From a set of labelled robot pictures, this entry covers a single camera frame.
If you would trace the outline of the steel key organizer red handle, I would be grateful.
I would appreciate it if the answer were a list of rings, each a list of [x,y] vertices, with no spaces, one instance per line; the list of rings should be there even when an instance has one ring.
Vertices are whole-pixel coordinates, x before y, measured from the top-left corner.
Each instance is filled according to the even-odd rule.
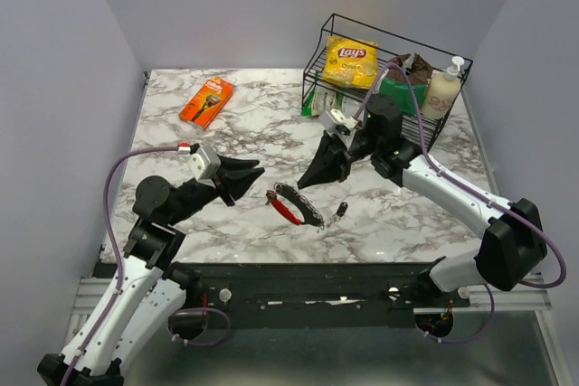
[[[282,218],[296,226],[311,226],[319,231],[325,229],[325,221],[313,204],[294,187],[275,183],[265,193],[266,204]]]

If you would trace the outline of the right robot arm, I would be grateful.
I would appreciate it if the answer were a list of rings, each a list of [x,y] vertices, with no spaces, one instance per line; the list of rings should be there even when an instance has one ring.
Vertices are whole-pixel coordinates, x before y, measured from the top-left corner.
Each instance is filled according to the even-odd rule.
[[[453,176],[403,136],[403,114],[392,97],[372,96],[361,120],[332,108],[319,121],[324,133],[298,181],[300,189],[342,182],[353,163],[368,158],[384,179],[435,202],[479,237],[478,249],[438,259],[422,272],[416,295],[423,304],[437,306],[460,287],[490,284],[509,291],[546,257],[537,207],[526,199],[511,202]]]

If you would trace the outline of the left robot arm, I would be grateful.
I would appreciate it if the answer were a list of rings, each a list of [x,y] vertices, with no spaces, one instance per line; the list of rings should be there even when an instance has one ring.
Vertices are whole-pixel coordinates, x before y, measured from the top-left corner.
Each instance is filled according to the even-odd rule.
[[[87,322],[59,352],[46,354],[37,371],[48,385],[121,385],[124,374],[155,331],[178,309],[194,307],[201,288],[175,262],[185,234],[176,224],[215,199],[233,206],[264,170],[257,160],[217,155],[182,144],[191,179],[178,187],[150,175],[136,189],[138,220],[123,249],[115,247],[117,270]]]

